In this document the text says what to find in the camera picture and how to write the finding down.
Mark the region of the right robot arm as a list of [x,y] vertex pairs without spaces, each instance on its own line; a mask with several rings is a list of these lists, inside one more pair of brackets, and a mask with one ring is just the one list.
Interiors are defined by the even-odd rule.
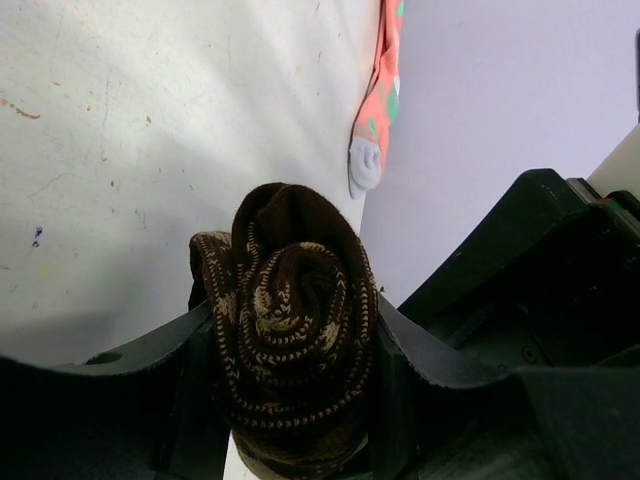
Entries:
[[501,368],[587,366],[639,342],[639,133],[587,178],[522,173],[400,311]]

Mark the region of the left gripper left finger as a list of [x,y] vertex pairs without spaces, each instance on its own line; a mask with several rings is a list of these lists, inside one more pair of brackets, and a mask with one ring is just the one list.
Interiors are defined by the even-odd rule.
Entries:
[[220,479],[229,430],[211,398],[212,307],[82,364],[1,359],[4,479]]

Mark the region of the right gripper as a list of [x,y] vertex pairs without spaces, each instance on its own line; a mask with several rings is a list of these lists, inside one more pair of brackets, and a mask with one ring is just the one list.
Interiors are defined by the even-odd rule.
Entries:
[[639,342],[639,200],[521,174],[400,307],[446,344],[587,366]]

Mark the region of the brown argyle sock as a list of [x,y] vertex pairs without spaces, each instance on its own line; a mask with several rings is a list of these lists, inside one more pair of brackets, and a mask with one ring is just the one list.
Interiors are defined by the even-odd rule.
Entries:
[[212,398],[261,479],[324,479],[367,443],[378,291],[349,222],[269,183],[228,231],[189,243],[189,303],[212,308]]

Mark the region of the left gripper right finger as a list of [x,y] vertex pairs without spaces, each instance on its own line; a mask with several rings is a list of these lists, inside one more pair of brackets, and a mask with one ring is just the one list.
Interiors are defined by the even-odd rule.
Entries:
[[635,479],[639,350],[502,372],[380,301],[376,479]]

